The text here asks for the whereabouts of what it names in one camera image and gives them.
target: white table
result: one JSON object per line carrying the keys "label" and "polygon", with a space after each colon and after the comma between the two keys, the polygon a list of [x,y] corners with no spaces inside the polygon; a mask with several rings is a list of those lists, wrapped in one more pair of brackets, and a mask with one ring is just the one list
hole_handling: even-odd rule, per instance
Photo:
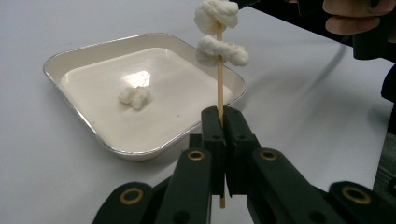
{"label": "white table", "polygon": [[[187,140],[151,161],[102,148],[42,72],[52,55],[144,33],[195,46],[201,1],[11,1],[0,3],[1,223],[90,223],[121,184],[156,185]],[[241,110],[263,147],[282,151],[314,186],[350,180],[371,188],[391,110],[380,89],[391,63],[356,61],[352,49],[252,8],[224,39],[244,45]],[[246,197],[212,223],[251,223]]]}

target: black mechanical part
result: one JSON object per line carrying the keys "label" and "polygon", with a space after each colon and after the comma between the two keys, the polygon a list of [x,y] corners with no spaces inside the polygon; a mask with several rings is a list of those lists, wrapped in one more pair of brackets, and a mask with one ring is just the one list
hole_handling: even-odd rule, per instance
{"label": "black mechanical part", "polygon": [[143,183],[132,182],[116,188],[98,211],[93,224],[147,223],[151,216],[153,189]]}
{"label": "black mechanical part", "polygon": [[201,148],[184,151],[163,196],[155,223],[208,223],[212,195],[211,168],[209,151]]}
{"label": "black mechanical part", "polygon": [[225,187],[225,140],[219,121],[219,112],[215,106],[201,113],[201,147],[212,154],[212,194],[224,197]]}
{"label": "black mechanical part", "polygon": [[347,223],[395,223],[395,209],[361,185],[348,181],[334,183],[327,198]]}
{"label": "black mechanical part", "polygon": [[345,223],[279,151],[255,150],[251,167],[277,223]]}
{"label": "black mechanical part", "polygon": [[203,111],[202,125],[203,133],[191,135],[190,149],[181,154],[170,178],[153,189],[135,182],[115,189],[93,223],[210,223],[212,188],[224,183],[222,178],[213,184],[213,175],[223,167],[216,164],[224,160],[229,191],[247,195],[255,224],[396,220],[394,208],[362,186],[335,183],[329,193],[311,186],[282,153],[260,147],[236,109],[224,107],[222,132],[215,107]]}
{"label": "black mechanical part", "polygon": [[393,197],[396,197],[396,178],[388,182],[388,192],[393,195]]}
{"label": "black mechanical part", "polygon": [[248,194],[251,175],[248,157],[260,148],[256,135],[248,127],[243,114],[234,108],[224,107],[224,135],[227,143],[226,179],[230,195]]}

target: tray rim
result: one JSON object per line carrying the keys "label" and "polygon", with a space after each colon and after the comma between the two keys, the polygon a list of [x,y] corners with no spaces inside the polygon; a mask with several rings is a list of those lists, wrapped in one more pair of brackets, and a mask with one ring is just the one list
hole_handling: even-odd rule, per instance
{"label": "tray rim", "polygon": [[[76,48],[76,49],[65,50],[65,51],[62,51],[60,53],[57,53],[57,54],[49,57],[45,61],[44,65],[43,65],[43,72],[46,75],[46,77],[49,78],[49,80],[54,84],[54,86],[59,91],[59,93],[62,95],[62,97],[66,100],[66,103],[78,115],[80,120],[82,120],[83,123],[85,123],[85,125],[90,129],[90,131],[92,132],[93,136],[100,143],[100,145],[102,145],[107,150],[113,152],[114,154],[116,154],[116,155],[118,155],[118,156],[120,156],[120,157],[122,157],[122,158],[124,158],[126,160],[129,160],[129,161],[145,161],[145,160],[150,160],[152,158],[155,158],[159,154],[163,153],[165,149],[167,149],[167,148],[171,147],[172,145],[174,145],[175,143],[179,142],[188,133],[191,133],[194,130],[196,130],[197,128],[199,128],[199,126],[201,125],[201,121],[199,120],[198,122],[194,123],[185,132],[179,133],[178,135],[172,137],[169,141],[167,141],[166,143],[164,143],[160,147],[156,147],[156,148],[153,148],[153,149],[150,149],[150,150],[147,150],[147,151],[139,151],[139,152],[129,152],[129,151],[123,151],[123,150],[117,149],[117,148],[112,147],[109,144],[107,144],[106,141],[103,139],[103,137],[100,134],[98,134],[98,132],[91,126],[91,124],[87,121],[87,119],[79,111],[79,109],[70,102],[68,97],[64,94],[64,92],[60,88],[59,84],[51,76],[50,72],[48,71],[48,67],[49,67],[49,64],[53,60],[55,60],[57,57],[65,55],[65,54],[70,53],[70,52],[84,50],[84,49],[89,49],[89,48],[94,48],[94,47],[102,46],[102,45],[105,45],[105,44],[110,44],[110,43],[113,43],[113,42],[118,42],[118,41],[131,39],[131,38],[136,38],[136,37],[145,36],[145,35],[165,35],[167,37],[171,37],[171,38],[174,38],[177,41],[180,41],[181,43],[189,46],[190,48],[195,49],[194,46],[190,45],[189,43],[181,40],[180,38],[178,38],[178,37],[176,37],[174,35],[169,35],[169,34],[166,34],[166,33],[145,33],[145,34],[142,34],[142,35],[132,35],[132,36],[127,36],[127,37],[123,37],[123,38],[119,38],[119,39],[115,39],[115,40],[110,40],[110,41],[105,41],[105,42],[101,42],[101,43],[87,45],[87,46],[83,46],[83,47]],[[227,68],[230,72],[232,72],[235,75],[237,75],[241,79],[241,81],[242,81],[241,84],[243,85],[241,87],[243,89],[241,94],[236,96],[236,97],[234,97],[229,103],[226,104],[226,105],[231,105],[231,104],[235,103],[237,100],[239,100],[240,98],[242,98],[242,96],[245,95],[245,93],[247,91],[247,84],[246,84],[245,80],[240,75],[238,75],[234,70],[230,69],[226,65],[223,65],[223,67]]]}

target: white surface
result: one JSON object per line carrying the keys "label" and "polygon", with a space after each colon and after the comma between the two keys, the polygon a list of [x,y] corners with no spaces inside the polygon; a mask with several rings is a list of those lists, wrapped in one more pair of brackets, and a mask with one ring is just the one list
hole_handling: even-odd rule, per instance
{"label": "white surface", "polygon": [[[46,61],[44,72],[99,142],[131,161],[164,152],[196,130],[201,111],[217,103],[217,69],[198,64],[195,49],[170,35],[138,35],[63,52]],[[230,69],[223,73],[227,105],[246,85]],[[119,101],[131,86],[151,92],[141,110]]]}
{"label": "white surface", "polygon": [[[163,32],[194,45],[200,1],[0,3],[0,218],[2,223],[90,223],[109,193],[172,174],[179,144],[147,162],[102,149],[42,72],[52,55],[131,35]],[[391,104],[380,88],[391,63],[355,61],[352,50],[251,8],[223,38],[250,64],[238,101],[262,146],[285,153],[322,189],[350,180],[371,187]],[[213,209],[212,223],[251,223],[245,198]]]}

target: wooden stick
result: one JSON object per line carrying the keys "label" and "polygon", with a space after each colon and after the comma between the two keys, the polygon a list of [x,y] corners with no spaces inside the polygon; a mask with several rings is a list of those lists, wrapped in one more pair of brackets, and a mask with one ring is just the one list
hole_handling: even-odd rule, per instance
{"label": "wooden stick", "polygon": [[[221,23],[217,21],[217,40],[222,41]],[[218,56],[218,111],[220,125],[223,127],[224,116],[224,99],[223,99],[223,62],[221,55]],[[225,208],[225,196],[220,195],[220,208]]]}

